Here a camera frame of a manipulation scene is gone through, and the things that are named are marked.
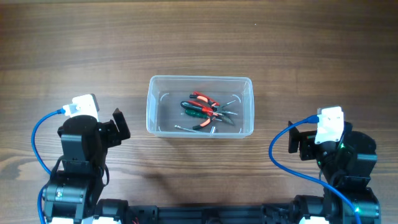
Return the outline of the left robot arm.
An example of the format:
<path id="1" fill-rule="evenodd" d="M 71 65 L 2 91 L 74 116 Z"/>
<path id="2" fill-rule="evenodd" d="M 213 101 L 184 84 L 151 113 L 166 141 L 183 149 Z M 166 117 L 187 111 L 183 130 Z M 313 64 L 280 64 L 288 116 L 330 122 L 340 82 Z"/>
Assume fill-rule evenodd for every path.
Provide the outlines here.
<path id="1" fill-rule="evenodd" d="M 58 129 L 63 155 L 60 156 L 44 186 L 44 220 L 70 219 L 82 223 L 92 217 L 103 188 L 103 176 L 109 177 L 106 155 L 111 147 L 131 137 L 123 113 L 101 123 L 90 115 L 67 119 Z"/>

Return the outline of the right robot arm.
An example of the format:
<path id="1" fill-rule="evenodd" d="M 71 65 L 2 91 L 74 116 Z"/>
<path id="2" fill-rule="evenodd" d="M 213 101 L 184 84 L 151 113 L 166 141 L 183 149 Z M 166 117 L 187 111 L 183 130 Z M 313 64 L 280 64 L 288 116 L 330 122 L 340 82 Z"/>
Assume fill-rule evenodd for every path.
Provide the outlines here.
<path id="1" fill-rule="evenodd" d="M 381 206 L 368 187 L 377 162 L 376 142 L 368 135 L 353 130 L 345 122 L 339 142 L 315 143 L 316 131 L 289 131 L 289 152 L 299 152 L 303 161 L 315 159 L 326 182 L 343 194 L 359 213 L 361 222 L 380 223 Z M 329 223 L 356 223 L 351 209 L 336 194 L 324 189 L 323 197 L 298 195 L 289 205 L 289 221 L 323 217 Z"/>

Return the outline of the black orange needle-nose pliers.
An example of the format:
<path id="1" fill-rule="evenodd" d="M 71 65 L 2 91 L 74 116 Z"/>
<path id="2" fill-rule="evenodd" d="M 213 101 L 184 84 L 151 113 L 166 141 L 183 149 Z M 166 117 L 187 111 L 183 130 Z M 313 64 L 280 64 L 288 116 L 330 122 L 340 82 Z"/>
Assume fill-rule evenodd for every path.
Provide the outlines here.
<path id="1" fill-rule="evenodd" d="M 200 92 L 198 92 L 198 91 L 194 91 L 194 92 L 190 95 L 190 98 L 191 98 L 191 99 L 200 100 L 200 101 L 203 101 L 203 102 L 205 102 L 205 103 L 207 103 L 207 101 L 209 101 L 211 105 L 214 103 L 214 105 L 218 105 L 219 107 L 221 107 L 221 106 L 224 105 L 224 108 L 225 108 L 226 106 L 228 106 L 228 105 L 230 105 L 230 104 L 232 104 L 232 103 L 235 102 L 235 100 L 233 100 L 233 101 L 230 101 L 230 102 L 225 103 L 225 104 L 222 105 L 222 104 L 220 104 L 219 102 L 215 101 L 214 99 L 210 98 L 209 96 L 206 96 L 206 95 L 204 95 L 204 94 L 202 94 L 202 93 L 200 93 Z"/>

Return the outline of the black red screwdriver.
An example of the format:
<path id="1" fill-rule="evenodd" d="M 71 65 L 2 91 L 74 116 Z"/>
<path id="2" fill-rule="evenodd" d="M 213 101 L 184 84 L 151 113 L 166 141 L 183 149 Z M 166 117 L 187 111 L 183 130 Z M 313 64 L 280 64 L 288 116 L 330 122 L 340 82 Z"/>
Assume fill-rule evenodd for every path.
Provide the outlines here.
<path id="1" fill-rule="evenodd" d="M 197 103 L 195 101 L 182 101 L 180 103 L 180 105 L 181 105 L 181 107 L 183 107 L 185 109 L 195 110 L 197 112 L 206 113 L 208 115 L 211 115 L 211 114 L 215 114 L 217 116 L 222 116 L 223 115 L 222 113 L 216 112 L 212 108 L 207 107 L 205 105 L 202 105 L 200 103 Z"/>

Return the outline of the green handled screwdriver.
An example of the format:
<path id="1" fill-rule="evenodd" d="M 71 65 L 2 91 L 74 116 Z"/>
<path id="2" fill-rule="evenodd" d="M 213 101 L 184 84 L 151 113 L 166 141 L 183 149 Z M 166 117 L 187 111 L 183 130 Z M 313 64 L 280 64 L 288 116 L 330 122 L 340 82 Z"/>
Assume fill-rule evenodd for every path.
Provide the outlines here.
<path id="1" fill-rule="evenodd" d="M 206 113 L 197 112 L 197 111 L 195 111 L 195 110 L 186 109 L 186 110 L 185 110 L 185 113 L 186 113 L 187 115 L 192 116 L 192 117 L 195 117 L 195 118 L 211 119 L 212 121 L 213 121 L 213 120 L 222 121 L 222 119 L 218 118 L 218 117 L 215 116 L 215 115 L 212 115 L 212 114 L 211 114 L 211 115 L 208 115 L 208 114 L 206 114 Z"/>

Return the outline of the clear plastic container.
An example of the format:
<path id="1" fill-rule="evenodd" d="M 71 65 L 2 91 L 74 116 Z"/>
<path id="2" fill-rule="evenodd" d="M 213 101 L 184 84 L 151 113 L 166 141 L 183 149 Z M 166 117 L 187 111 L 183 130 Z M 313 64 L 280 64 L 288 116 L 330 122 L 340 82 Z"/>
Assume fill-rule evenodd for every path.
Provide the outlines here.
<path id="1" fill-rule="evenodd" d="M 220 119 L 193 132 L 194 126 L 206 121 L 186 114 L 181 107 L 198 91 L 231 111 L 229 124 Z M 163 138 L 242 139 L 254 131 L 254 93 L 250 78 L 187 75 L 156 75 L 149 83 L 146 128 Z"/>

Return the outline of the red handled snips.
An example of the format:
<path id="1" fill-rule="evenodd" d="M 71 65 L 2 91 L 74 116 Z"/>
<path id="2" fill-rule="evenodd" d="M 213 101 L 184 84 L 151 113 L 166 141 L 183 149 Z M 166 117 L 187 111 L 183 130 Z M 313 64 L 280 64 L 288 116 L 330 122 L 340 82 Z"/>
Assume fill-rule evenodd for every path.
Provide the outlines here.
<path id="1" fill-rule="evenodd" d="M 185 111 L 190 111 L 188 115 L 196 116 L 203 119 L 206 118 L 205 122 L 194 126 L 193 127 L 194 130 L 199 130 L 201 128 L 204 128 L 214 120 L 222 121 L 234 126 L 234 122 L 229 118 L 228 115 L 229 114 L 236 115 L 236 113 L 224 110 L 223 109 L 224 105 L 219 107 L 218 105 L 214 105 L 214 103 L 211 105 L 209 101 L 207 101 L 207 103 L 209 104 L 208 106 L 203 105 L 198 101 L 192 101 L 192 100 L 181 102 L 181 106 L 185 108 Z"/>

